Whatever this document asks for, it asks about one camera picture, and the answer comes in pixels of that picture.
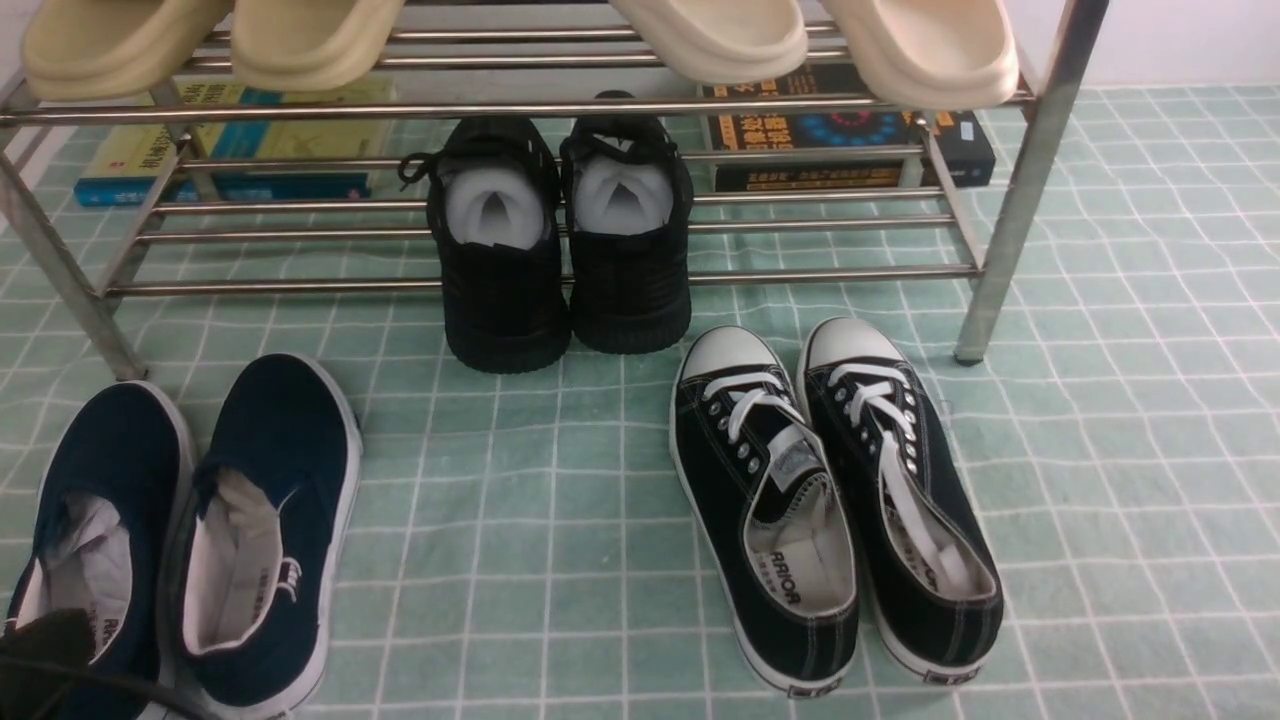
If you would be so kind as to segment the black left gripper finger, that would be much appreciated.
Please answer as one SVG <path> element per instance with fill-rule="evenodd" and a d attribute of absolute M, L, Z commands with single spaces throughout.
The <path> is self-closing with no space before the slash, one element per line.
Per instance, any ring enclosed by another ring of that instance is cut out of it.
<path fill-rule="evenodd" d="M 60 609 L 23 626 L 8 624 L 1 639 L 1 717 L 55 719 L 76 679 L 96 652 L 90 615 Z"/>

